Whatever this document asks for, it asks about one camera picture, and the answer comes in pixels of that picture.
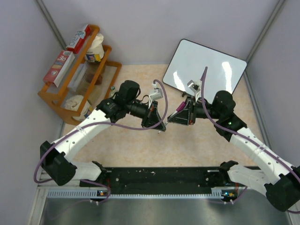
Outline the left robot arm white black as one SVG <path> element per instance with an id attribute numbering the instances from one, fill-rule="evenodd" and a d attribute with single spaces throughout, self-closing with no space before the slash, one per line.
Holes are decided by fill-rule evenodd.
<path id="1" fill-rule="evenodd" d="M 157 79 L 153 81 L 152 87 L 148 103 L 142 103 L 138 99 L 141 93 L 140 85 L 126 80 L 112 97 L 101 101 L 73 130 L 52 143 L 45 141 L 40 146 L 38 166 L 50 176 L 49 180 L 53 180 L 58 186 L 66 185 L 71 180 L 90 180 L 96 186 L 101 186 L 106 182 L 106 174 L 99 163 L 80 163 L 72 160 L 84 145 L 111 126 L 136 131 L 165 131 L 165 116 L 159 115 L 157 100 L 163 98 L 167 101 L 167 94 L 163 84 Z M 140 118 L 141 127 L 134 128 L 117 123 L 127 114 Z"/>

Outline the pink marker cap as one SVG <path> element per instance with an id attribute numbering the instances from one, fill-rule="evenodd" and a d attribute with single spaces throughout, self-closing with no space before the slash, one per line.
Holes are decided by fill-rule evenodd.
<path id="1" fill-rule="evenodd" d="M 184 109 L 186 103 L 185 102 L 181 102 L 181 104 L 178 106 L 178 108 L 176 109 L 177 112 L 180 112 Z"/>

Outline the white whiteboard black frame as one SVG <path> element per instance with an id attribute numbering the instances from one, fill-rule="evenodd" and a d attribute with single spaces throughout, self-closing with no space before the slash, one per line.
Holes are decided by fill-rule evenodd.
<path id="1" fill-rule="evenodd" d="M 192 95 L 193 91 L 188 87 L 188 82 L 201 79 L 205 67 L 208 70 L 204 96 L 210 102 L 220 90 L 234 92 L 247 63 L 229 54 L 182 39 L 162 81 L 177 90 Z"/>

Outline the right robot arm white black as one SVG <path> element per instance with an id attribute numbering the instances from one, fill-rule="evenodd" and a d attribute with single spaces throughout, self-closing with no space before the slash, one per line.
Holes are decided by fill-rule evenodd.
<path id="1" fill-rule="evenodd" d="M 216 132 L 252 159 L 258 170 L 249 169 L 235 161 L 223 162 L 219 181 L 223 185 L 239 183 L 267 198 L 281 212 L 290 212 L 300 200 L 300 169 L 276 155 L 261 142 L 235 113 L 236 103 L 225 90 L 218 91 L 213 102 L 194 100 L 187 96 L 180 111 L 167 118 L 169 123 L 193 125 L 196 119 L 209 119 Z"/>

